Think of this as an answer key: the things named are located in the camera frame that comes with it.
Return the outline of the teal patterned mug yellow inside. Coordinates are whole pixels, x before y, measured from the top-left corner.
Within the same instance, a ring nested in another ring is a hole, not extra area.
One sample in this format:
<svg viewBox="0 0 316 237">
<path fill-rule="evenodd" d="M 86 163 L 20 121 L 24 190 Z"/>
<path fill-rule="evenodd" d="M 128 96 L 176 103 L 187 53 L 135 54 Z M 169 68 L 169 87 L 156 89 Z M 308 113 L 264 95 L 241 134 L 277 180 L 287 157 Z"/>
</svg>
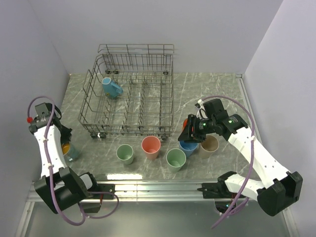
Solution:
<svg viewBox="0 0 316 237">
<path fill-rule="evenodd" d="M 65 161 L 73 162 L 79 158 L 79 152 L 72 143 L 66 143 L 61 146 Z"/>
</svg>

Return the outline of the green plastic cup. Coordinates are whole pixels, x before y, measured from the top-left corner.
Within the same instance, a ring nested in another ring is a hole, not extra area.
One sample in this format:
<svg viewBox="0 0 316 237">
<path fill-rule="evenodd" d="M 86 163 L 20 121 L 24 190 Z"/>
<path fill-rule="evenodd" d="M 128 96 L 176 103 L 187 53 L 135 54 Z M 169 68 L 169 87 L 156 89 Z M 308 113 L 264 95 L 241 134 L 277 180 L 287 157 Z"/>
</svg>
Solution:
<svg viewBox="0 0 316 237">
<path fill-rule="evenodd" d="M 186 155 L 181 149 L 171 149 L 166 154 L 167 167 L 170 172 L 178 172 L 186 160 Z"/>
<path fill-rule="evenodd" d="M 134 159 L 134 150 L 128 144 L 122 144 L 117 148 L 117 158 L 125 165 L 130 165 Z"/>
</svg>

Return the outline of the light blue floral mug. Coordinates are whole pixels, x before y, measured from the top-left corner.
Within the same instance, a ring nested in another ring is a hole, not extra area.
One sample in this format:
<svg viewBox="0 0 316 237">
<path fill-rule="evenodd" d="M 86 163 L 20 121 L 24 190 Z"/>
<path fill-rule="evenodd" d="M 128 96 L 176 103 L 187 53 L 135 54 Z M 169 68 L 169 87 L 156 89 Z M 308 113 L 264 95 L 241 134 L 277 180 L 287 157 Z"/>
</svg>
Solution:
<svg viewBox="0 0 316 237">
<path fill-rule="evenodd" d="M 123 94 L 123 88 L 111 78 L 103 78 L 102 87 L 105 95 L 110 99 L 115 99 Z"/>
</svg>

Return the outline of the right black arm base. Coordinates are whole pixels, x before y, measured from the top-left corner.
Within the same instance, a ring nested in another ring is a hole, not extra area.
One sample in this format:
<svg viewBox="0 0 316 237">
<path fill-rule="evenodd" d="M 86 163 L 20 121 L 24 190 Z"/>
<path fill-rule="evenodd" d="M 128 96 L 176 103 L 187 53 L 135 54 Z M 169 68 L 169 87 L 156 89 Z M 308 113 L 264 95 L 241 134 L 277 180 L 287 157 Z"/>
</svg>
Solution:
<svg viewBox="0 0 316 237">
<path fill-rule="evenodd" d="M 227 188 L 223 188 L 219 183 L 202 183 L 198 191 L 202 192 L 204 199 L 214 199 L 215 208 L 220 214 L 224 214 L 236 197 L 236 193 L 231 193 Z"/>
</svg>

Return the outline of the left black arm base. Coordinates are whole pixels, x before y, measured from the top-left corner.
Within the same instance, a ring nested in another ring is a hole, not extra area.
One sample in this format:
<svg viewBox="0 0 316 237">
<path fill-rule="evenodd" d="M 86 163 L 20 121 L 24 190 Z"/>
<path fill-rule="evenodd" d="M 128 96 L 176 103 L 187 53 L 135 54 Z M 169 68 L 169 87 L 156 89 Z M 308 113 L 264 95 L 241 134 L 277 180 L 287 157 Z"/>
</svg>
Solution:
<svg viewBox="0 0 316 237">
<path fill-rule="evenodd" d="M 115 184 L 99 184 L 97 192 L 100 194 L 89 194 L 80 204 L 86 214 L 96 214 L 101 210 L 104 200 L 115 200 Z"/>
</svg>

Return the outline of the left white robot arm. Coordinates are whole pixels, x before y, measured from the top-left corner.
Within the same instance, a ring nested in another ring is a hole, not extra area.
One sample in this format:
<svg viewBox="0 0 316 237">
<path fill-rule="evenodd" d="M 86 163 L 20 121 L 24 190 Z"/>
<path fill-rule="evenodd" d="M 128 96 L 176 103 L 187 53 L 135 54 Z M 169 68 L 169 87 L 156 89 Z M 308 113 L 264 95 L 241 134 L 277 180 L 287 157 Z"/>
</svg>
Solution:
<svg viewBox="0 0 316 237">
<path fill-rule="evenodd" d="M 70 142 L 72 130 L 63 126 L 57 115 L 48 123 L 52 104 L 41 103 L 35 110 L 37 116 L 30 122 L 29 131 L 35 136 L 41 155 L 40 179 L 34 182 L 36 193 L 55 214 L 58 212 L 51 191 L 62 211 L 85 198 L 98 196 L 100 187 L 91 173 L 79 176 L 66 165 L 62 143 Z"/>
</svg>

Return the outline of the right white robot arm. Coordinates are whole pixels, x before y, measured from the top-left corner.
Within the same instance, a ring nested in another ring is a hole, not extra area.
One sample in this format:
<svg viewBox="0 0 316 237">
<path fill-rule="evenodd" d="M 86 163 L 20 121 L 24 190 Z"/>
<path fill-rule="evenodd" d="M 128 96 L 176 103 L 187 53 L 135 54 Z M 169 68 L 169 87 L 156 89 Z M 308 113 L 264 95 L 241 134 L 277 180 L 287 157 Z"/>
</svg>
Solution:
<svg viewBox="0 0 316 237">
<path fill-rule="evenodd" d="M 184 121 L 178 140 L 185 143 L 202 143 L 206 136 L 216 133 L 233 145 L 249 162 L 259 181 L 229 171 L 218 178 L 215 188 L 203 184 L 203 196 L 214 198 L 246 197 L 258 202 L 261 209 L 275 216 L 299 200 L 303 177 L 281 165 L 258 141 L 254 130 L 237 115 L 228 115 L 220 96 L 210 96 L 196 103 L 198 112 Z"/>
</svg>

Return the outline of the blue plastic cup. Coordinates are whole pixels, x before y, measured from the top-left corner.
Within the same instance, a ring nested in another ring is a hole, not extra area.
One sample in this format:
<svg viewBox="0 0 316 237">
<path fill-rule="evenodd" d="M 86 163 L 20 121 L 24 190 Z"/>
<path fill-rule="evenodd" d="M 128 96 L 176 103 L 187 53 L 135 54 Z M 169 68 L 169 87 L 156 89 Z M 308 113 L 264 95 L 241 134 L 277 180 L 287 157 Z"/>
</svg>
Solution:
<svg viewBox="0 0 316 237">
<path fill-rule="evenodd" d="M 179 141 L 179 149 L 185 153 L 186 158 L 191 156 L 197 147 L 198 143 L 186 143 L 184 141 Z"/>
</svg>

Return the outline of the beige plastic cup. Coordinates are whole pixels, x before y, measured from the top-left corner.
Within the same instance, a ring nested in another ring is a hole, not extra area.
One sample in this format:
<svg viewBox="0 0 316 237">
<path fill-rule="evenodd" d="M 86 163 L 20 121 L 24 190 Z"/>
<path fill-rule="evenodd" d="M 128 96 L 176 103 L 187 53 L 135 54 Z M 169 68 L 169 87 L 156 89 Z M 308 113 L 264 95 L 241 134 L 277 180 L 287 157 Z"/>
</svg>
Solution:
<svg viewBox="0 0 316 237">
<path fill-rule="evenodd" d="M 209 158 L 219 148 L 219 141 L 213 135 L 207 135 L 206 139 L 200 143 L 198 155 L 200 158 Z"/>
</svg>

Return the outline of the pink plastic cup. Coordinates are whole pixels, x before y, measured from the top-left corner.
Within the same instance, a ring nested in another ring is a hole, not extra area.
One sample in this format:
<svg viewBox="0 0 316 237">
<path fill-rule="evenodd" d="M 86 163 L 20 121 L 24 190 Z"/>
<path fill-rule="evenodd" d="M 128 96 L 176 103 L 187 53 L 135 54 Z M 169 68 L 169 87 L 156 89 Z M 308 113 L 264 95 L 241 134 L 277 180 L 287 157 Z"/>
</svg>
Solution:
<svg viewBox="0 0 316 237">
<path fill-rule="evenodd" d="M 155 160 L 158 157 L 161 148 L 161 142 L 158 137 L 147 136 L 143 139 L 141 147 L 147 159 Z"/>
</svg>

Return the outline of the aluminium mounting rail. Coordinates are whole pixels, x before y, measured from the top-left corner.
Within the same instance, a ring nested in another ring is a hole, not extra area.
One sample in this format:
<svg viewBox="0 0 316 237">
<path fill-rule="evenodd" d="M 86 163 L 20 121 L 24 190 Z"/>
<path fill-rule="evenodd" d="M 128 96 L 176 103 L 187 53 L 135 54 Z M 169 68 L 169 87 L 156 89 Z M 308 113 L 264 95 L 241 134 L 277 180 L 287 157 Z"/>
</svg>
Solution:
<svg viewBox="0 0 316 237">
<path fill-rule="evenodd" d="M 202 183 L 215 180 L 107 180 L 98 185 L 113 184 L 120 202 L 205 201 L 198 191 Z"/>
</svg>

